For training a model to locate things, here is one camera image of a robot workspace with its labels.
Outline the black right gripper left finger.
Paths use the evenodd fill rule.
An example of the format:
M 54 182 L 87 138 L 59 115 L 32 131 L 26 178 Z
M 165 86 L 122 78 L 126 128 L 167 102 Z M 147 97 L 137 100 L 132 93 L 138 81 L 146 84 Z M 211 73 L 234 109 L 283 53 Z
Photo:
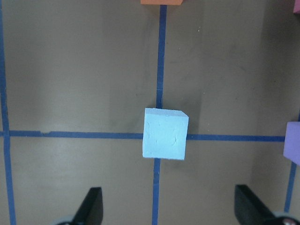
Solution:
M 73 225 L 100 225 L 103 221 L 103 198 L 101 187 L 91 187 L 76 212 Z

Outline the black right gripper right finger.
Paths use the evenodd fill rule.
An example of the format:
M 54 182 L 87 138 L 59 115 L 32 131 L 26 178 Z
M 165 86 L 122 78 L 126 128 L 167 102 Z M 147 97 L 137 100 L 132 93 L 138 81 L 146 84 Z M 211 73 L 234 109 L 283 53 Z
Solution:
M 236 185 L 234 214 L 240 225 L 284 225 L 247 185 Z

